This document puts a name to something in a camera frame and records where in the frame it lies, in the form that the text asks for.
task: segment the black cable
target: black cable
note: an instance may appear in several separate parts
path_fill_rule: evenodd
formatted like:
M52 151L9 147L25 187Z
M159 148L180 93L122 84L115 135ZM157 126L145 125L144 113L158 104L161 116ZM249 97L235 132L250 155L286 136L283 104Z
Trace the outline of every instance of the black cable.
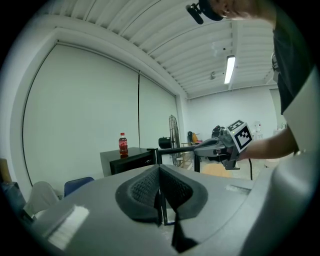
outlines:
M251 163L251 159L249 158L249 163L250 163L250 179L252 180L252 163Z

